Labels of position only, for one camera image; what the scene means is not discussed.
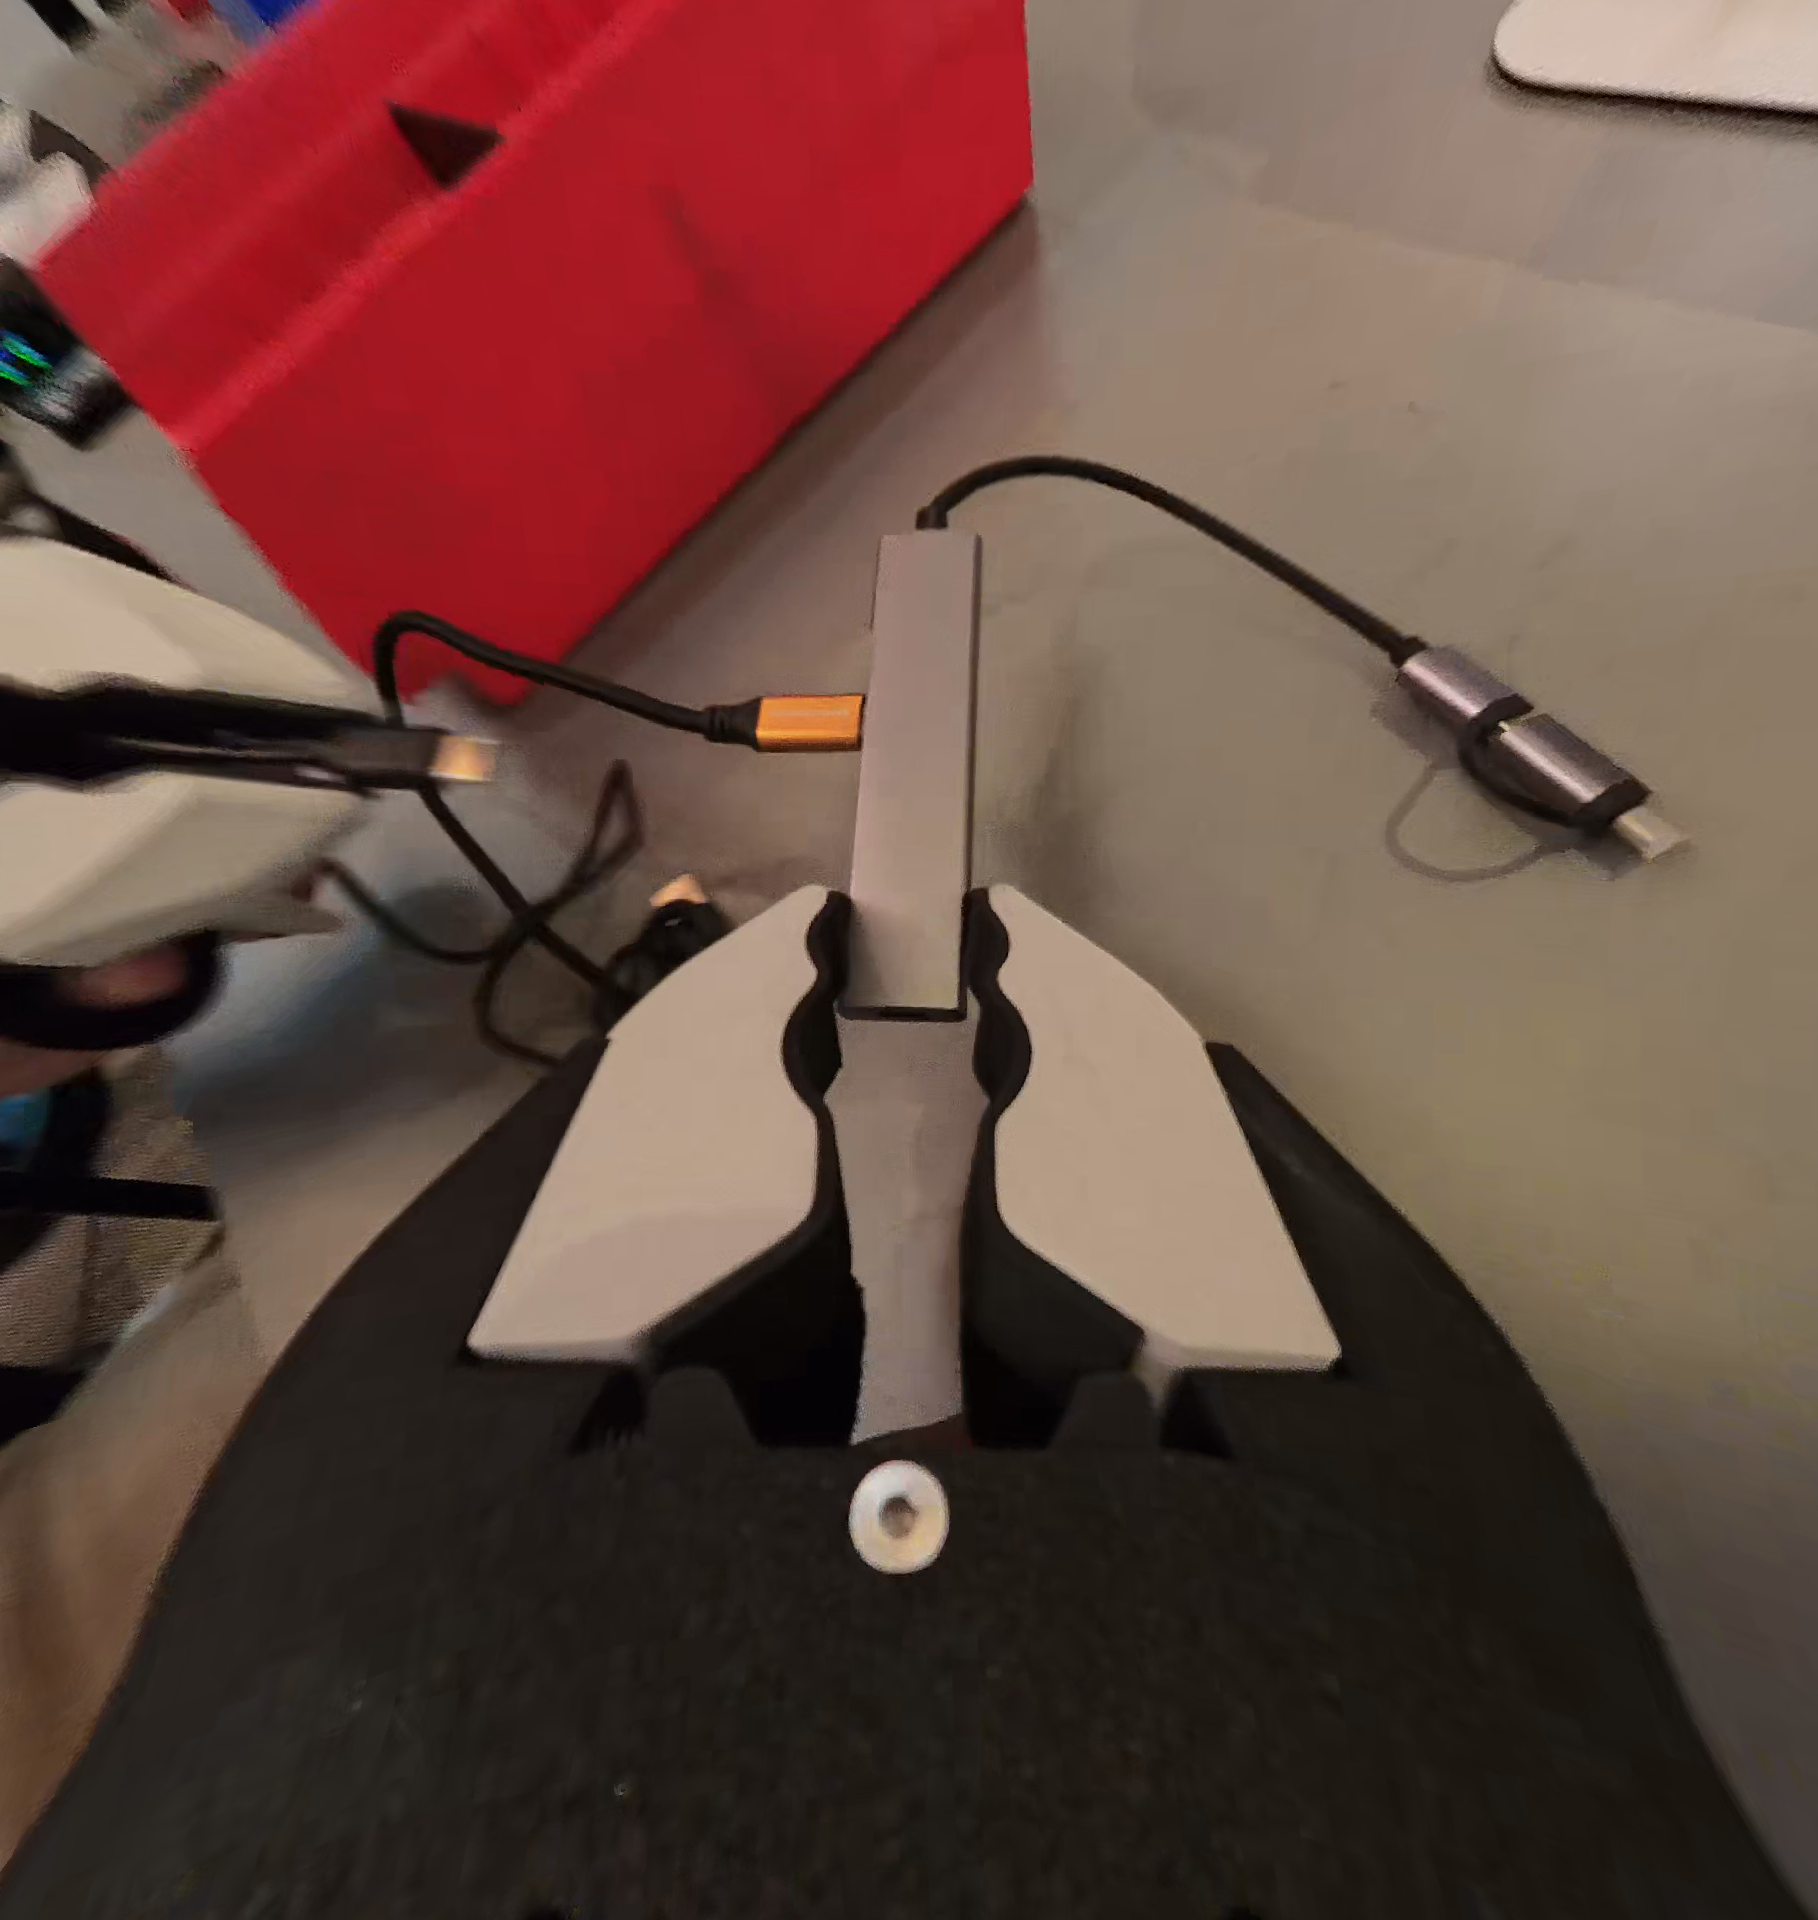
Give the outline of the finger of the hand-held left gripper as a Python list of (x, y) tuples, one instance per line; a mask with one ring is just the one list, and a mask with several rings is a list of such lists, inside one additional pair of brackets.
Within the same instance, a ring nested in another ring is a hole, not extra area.
[(0, 753), (397, 753), (337, 659), (194, 591), (0, 541)]
[(0, 963), (329, 932), (334, 917), (308, 889), (366, 810), (365, 795), (331, 784), (0, 780)]

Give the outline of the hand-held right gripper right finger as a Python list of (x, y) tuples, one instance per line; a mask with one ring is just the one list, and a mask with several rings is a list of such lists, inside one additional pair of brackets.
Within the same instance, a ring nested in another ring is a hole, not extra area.
[(965, 985), (970, 1442), (1040, 1452), (1093, 1383), (1162, 1426), (1194, 1380), (1326, 1378), (1336, 1330), (1199, 1032), (1013, 887), (970, 897)]

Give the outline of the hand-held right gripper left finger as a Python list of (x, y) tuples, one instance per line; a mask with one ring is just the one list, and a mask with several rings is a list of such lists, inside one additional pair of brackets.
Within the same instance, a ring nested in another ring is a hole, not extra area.
[(614, 1026), (470, 1357), (708, 1370), (763, 1445), (848, 1447), (859, 1284), (825, 1101), (848, 925), (845, 894), (803, 887)]

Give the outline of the red plastic bin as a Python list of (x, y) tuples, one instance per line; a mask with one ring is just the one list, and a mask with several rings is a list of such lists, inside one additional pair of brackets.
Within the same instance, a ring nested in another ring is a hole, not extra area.
[(1017, 3), (312, 4), (36, 277), (351, 659), (562, 659), (1030, 194), (1028, 70)]

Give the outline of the grey usb hub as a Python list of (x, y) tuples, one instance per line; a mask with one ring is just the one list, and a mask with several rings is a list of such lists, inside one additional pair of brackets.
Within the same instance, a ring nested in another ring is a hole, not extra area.
[(1133, 472), (1062, 452), (1015, 454), (947, 483), (911, 533), (877, 550), (848, 866), (848, 1018), (945, 1024), (965, 1014), (985, 563), (981, 541), (951, 519), (982, 493), (1042, 477), (1127, 496), (1324, 612), (1391, 664), (1402, 696), (1448, 733), (1459, 772), (1494, 803), (1580, 842), (1617, 842), (1642, 864), (1686, 848), (1686, 831), (1642, 780), (1459, 650), (1404, 633)]

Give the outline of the person's left hand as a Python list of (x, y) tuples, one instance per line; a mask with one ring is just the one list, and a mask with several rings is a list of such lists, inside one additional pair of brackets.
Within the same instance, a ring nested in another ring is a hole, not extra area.
[(64, 978), (64, 997), (90, 1011), (164, 1006), (188, 985), (190, 961), (177, 944), (157, 947)]

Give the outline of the black device with green lights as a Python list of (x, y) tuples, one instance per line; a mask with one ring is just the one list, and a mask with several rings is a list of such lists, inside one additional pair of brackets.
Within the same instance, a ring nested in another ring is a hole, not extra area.
[(133, 402), (64, 323), (16, 308), (0, 312), (0, 409), (67, 446), (90, 446), (131, 413)]

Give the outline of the black divider of red bin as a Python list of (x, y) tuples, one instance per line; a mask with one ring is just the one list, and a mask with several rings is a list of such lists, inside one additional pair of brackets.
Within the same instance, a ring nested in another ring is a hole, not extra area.
[(388, 115), (420, 173), (441, 190), (458, 188), (502, 144), (497, 129), (441, 112), (388, 103)]

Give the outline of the white tablet stand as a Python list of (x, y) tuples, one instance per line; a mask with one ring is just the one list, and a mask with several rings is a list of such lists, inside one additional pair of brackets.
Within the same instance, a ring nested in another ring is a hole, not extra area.
[(1494, 61), (1569, 97), (1818, 117), (1818, 3), (1515, 3)]

